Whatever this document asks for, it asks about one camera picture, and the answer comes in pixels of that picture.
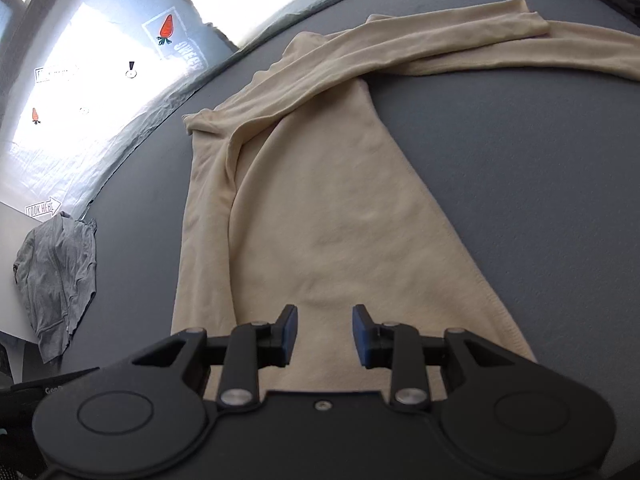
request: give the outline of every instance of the gray garment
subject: gray garment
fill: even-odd
[[[95,294],[95,221],[61,212],[32,229],[14,263],[43,362],[62,355]]]

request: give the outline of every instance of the gray table surface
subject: gray table surface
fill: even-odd
[[[98,223],[98,293],[57,370],[107,365],[169,333],[191,164],[182,114],[234,94],[302,30],[325,34],[372,13],[492,1],[345,0],[268,41],[194,95],[90,208]],[[527,3],[548,19],[640,33],[597,0]],[[612,404],[619,428],[604,472],[640,459],[640,85],[540,69],[367,80],[380,118],[539,361]],[[26,362],[26,378],[43,373],[51,369]]]

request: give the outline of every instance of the beige long-sleeve garment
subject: beige long-sleeve garment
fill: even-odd
[[[358,78],[506,66],[640,80],[640,38],[547,22],[524,0],[371,16],[336,34],[297,35],[236,95],[185,116],[193,166],[173,330],[222,335],[296,304],[291,365],[263,370],[263,390],[388,389],[386,370],[358,362],[357,303],[378,322],[425,335],[461,326],[533,359]]]

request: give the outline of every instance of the arrow with text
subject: arrow with text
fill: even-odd
[[[58,209],[60,209],[61,205],[62,202],[58,202],[58,200],[50,196],[49,200],[38,202],[37,204],[28,205],[24,208],[24,212],[31,218],[46,215],[47,213],[51,213],[51,216],[53,216],[58,212]]]

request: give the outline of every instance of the carrot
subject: carrot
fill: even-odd
[[[171,40],[169,40],[169,38],[173,33],[174,33],[174,17],[169,14],[164,19],[164,23],[160,28],[160,36],[158,36],[158,45],[164,45],[165,42],[166,44],[171,43]]]

